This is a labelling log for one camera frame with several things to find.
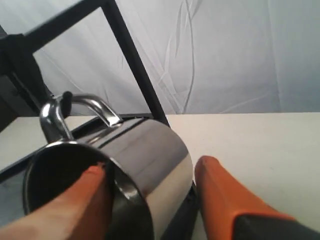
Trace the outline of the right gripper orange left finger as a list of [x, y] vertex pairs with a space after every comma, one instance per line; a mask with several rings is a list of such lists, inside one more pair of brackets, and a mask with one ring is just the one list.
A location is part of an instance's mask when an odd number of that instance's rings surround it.
[[0, 229], [2, 240], [103, 240], [112, 215], [103, 165], [90, 166], [65, 192]]

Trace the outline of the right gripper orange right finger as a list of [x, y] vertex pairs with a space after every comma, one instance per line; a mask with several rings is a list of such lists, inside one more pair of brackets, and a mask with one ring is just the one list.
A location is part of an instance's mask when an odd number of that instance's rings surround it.
[[237, 181], [212, 156], [195, 165], [195, 184], [209, 240], [318, 240], [320, 233], [279, 212]]

